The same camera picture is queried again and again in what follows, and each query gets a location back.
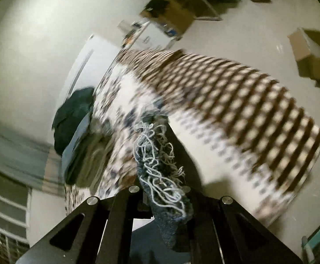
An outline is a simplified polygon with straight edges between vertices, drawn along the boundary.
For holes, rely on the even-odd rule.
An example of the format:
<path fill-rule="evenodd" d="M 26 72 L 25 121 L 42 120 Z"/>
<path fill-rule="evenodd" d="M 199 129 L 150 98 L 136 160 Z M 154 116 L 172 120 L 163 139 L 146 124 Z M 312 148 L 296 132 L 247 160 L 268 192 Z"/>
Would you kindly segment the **dark blue denim pant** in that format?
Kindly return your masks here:
<path fill-rule="evenodd" d="M 193 206 L 184 191 L 184 169 L 175 161 L 174 146 L 166 137 L 168 119 L 155 110 L 142 113 L 135 124 L 133 145 L 137 176 L 167 248 L 183 253 L 190 250 L 188 222 Z"/>

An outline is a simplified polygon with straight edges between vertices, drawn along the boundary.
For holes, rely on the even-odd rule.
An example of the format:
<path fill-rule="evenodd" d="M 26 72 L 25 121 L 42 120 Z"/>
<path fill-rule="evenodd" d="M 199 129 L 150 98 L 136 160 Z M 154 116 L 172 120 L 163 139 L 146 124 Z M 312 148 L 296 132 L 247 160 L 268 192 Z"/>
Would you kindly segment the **dark green clothing pile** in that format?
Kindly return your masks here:
<path fill-rule="evenodd" d="M 54 132 L 54 149 L 59 156 L 69 145 L 81 120 L 92 109 L 93 95 L 93 86 L 78 89 L 56 111 L 51 129 Z"/>

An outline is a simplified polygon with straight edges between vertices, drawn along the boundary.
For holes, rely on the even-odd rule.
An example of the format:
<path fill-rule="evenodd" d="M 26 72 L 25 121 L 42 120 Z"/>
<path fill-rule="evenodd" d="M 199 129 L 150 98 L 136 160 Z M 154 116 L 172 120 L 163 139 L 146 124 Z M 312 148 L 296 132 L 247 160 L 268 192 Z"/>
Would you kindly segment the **white floral bed sheet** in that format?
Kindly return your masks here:
<path fill-rule="evenodd" d="M 102 162 L 100 149 L 91 152 L 96 179 L 87 184 L 66 185 L 66 212 L 72 212 L 87 197 L 113 197 L 134 184 L 134 151 L 151 129 L 142 120 L 142 115 L 148 113 L 157 117 L 159 130 L 169 124 L 175 134 L 174 140 L 165 141 L 167 154 L 162 161 L 174 166 L 183 185 L 190 183 L 189 166 L 182 163 L 182 158 L 189 156 L 199 179 L 196 189 L 203 189 L 214 198 L 232 196 L 265 226 L 283 214 L 293 195 L 283 196 L 275 190 L 267 165 L 254 168 L 256 156 L 234 146 L 222 129 L 205 128 L 191 112 L 170 113 L 159 102 L 159 96 L 142 85 L 125 65 L 117 64 L 103 76 L 96 91 L 90 129 L 94 134 L 111 135 L 110 159 Z"/>

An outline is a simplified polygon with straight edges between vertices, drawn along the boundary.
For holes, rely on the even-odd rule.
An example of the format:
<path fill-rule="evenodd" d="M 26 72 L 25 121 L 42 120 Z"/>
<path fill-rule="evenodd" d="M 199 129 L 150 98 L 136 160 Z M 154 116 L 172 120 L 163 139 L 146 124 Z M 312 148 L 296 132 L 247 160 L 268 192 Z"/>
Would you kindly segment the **brown checkered blanket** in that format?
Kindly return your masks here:
<path fill-rule="evenodd" d="M 267 165 L 281 193 L 298 191 L 320 153 L 320 126 L 276 79 L 236 61 L 182 50 L 135 50 L 119 62 L 160 95 L 169 111 L 190 111 L 243 152 L 252 172 Z"/>

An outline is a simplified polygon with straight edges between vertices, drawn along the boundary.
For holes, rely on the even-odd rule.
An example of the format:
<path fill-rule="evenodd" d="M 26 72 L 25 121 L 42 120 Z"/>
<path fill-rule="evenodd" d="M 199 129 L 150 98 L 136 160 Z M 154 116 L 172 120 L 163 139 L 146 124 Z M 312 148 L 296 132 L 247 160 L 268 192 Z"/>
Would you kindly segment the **brown cardboard box with items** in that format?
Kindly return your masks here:
<path fill-rule="evenodd" d="M 219 22 L 208 0 L 150 0 L 140 12 L 170 37 L 180 39 L 196 20 Z"/>

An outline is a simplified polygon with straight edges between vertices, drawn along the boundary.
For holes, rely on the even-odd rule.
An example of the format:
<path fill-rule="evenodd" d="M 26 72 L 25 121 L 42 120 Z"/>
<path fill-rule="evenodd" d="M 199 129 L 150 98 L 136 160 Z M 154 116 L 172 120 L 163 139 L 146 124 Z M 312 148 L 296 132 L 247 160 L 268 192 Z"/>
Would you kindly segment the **open cardboard box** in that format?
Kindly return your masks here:
<path fill-rule="evenodd" d="M 298 28 L 288 39 L 299 76 L 320 88 L 320 30 Z"/>

